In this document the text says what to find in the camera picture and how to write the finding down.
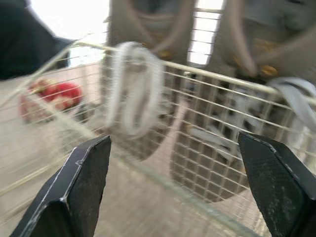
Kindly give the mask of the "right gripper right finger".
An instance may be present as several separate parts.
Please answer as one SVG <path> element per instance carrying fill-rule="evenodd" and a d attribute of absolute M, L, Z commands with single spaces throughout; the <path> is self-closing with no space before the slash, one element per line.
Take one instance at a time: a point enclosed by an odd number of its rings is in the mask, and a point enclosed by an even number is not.
<path fill-rule="evenodd" d="M 257 207 L 273 237 L 316 235 L 316 177 L 283 143 L 240 132 L 238 145 Z"/>

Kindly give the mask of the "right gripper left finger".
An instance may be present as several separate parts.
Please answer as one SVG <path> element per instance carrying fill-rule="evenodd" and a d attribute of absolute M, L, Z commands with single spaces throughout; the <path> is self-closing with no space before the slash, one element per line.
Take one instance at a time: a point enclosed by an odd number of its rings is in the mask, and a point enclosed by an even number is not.
<path fill-rule="evenodd" d="M 38 191 L 11 236 L 94 236 L 110 152 L 109 135 L 75 147 Z"/>

